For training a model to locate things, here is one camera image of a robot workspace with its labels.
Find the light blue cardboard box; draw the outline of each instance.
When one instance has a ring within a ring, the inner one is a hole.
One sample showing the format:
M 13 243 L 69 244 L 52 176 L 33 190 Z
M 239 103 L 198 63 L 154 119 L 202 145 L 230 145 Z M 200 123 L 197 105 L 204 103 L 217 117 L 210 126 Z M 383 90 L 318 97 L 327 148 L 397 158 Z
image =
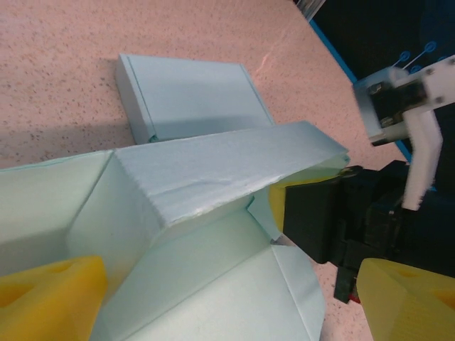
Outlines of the light blue cardboard box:
M 241 64 L 122 54 L 116 81 L 137 144 L 274 124 Z
M 102 256 L 91 340 L 317 341 L 321 289 L 302 250 L 270 244 L 264 190 L 347 161 L 298 122 L 0 170 L 0 276 Z

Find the metal screw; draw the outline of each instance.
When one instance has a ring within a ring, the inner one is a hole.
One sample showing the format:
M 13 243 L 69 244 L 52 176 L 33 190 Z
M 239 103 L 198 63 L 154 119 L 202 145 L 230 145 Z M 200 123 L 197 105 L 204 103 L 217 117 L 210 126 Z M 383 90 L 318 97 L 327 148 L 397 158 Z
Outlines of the metal screw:
M 382 85 L 381 83 L 374 84 L 370 87 L 370 94 L 377 94 L 379 91 L 381 91 Z
M 381 127 L 382 128 L 387 128 L 388 126 L 392 126 L 393 125 L 393 118 L 392 117 L 385 117 L 385 118 L 380 120 L 380 123 L 381 123 Z

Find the cardboard box lid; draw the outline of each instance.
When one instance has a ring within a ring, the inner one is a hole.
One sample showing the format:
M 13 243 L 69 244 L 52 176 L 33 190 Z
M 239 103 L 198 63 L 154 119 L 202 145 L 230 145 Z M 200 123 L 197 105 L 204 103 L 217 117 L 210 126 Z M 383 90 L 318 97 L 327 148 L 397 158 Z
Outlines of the cardboard box lid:
M 120 55 L 116 79 L 138 144 L 274 123 L 241 64 Z

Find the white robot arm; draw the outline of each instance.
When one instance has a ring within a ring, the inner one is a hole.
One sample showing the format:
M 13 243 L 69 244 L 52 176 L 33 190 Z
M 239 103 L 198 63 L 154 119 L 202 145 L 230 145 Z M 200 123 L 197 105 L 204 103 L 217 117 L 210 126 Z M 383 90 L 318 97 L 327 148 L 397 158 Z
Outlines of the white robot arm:
M 455 102 L 455 55 L 411 75 L 388 67 L 353 89 L 374 146 L 410 138 L 414 151 L 402 206 L 418 210 L 434 181 L 442 145 L 434 110 Z

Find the table surface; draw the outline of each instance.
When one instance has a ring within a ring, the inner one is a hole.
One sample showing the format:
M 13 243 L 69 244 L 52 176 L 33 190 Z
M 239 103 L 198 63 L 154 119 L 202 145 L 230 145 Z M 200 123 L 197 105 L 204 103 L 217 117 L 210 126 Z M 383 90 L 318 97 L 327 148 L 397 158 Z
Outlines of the table surface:
M 278 123 L 306 119 L 352 164 L 402 159 L 368 143 L 350 82 L 290 0 L 3 0 L 0 168 L 132 145 L 119 53 L 242 63 Z M 360 305 L 327 301 L 322 340 L 371 340 Z

